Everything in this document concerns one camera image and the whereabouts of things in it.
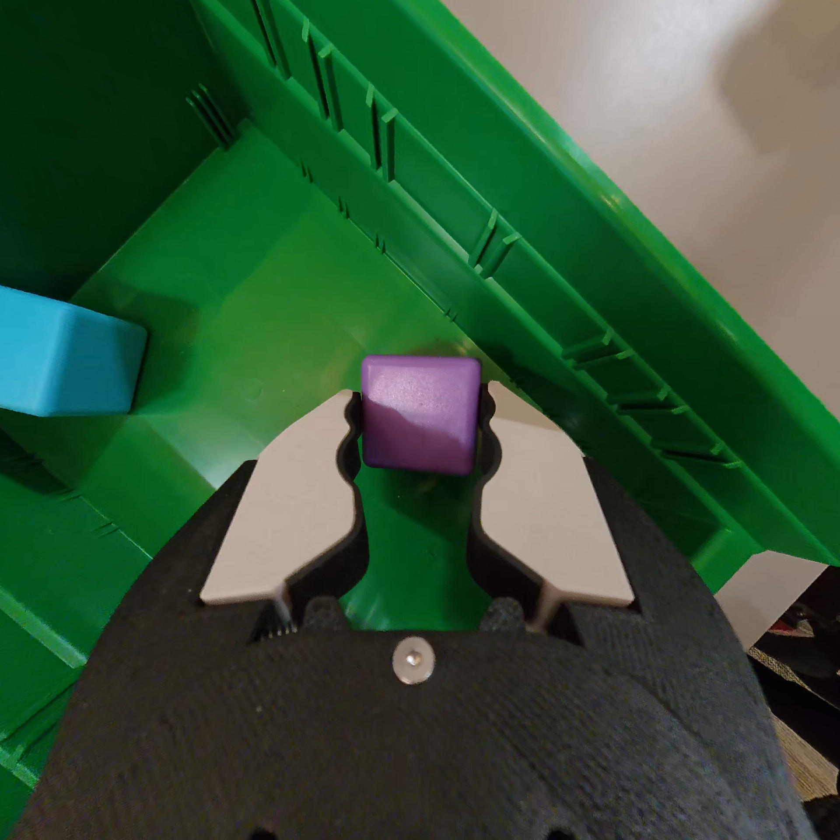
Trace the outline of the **grey desk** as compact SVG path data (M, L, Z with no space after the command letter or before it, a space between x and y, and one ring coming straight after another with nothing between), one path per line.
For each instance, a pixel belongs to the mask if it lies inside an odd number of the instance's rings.
M585 280L838 552L838 2L446 2L684 256Z

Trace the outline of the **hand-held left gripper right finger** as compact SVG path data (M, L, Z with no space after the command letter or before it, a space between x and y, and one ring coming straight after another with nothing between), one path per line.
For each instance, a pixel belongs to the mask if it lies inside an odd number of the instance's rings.
M546 634L568 604L627 608L635 593L585 457L499 381L482 386L479 478L466 561L491 599L519 604Z

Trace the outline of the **green plastic bin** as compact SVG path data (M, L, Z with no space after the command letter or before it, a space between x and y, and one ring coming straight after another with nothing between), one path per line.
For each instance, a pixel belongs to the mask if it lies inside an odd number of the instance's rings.
M838 565L838 421L440 2L2 2L13 299L145 334L128 413L2 408L2 838L106 622L367 354L472 355L715 592Z

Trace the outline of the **purple cube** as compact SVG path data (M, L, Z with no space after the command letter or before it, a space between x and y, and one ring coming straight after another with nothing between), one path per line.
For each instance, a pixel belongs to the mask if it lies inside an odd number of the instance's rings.
M362 458L378 469L467 476L481 365L465 356L371 354L361 363Z

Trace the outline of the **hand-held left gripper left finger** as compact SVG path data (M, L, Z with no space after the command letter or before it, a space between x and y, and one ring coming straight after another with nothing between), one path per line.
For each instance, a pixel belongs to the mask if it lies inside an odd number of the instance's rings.
M204 604L269 602L285 624L364 577L370 542L361 490L362 397L341 390L258 456L201 591Z

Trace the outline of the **blue cube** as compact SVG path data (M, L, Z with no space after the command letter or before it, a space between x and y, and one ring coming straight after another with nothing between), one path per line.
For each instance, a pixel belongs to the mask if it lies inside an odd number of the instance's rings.
M1 407L35 417L124 415L148 342L140 325L1 288Z

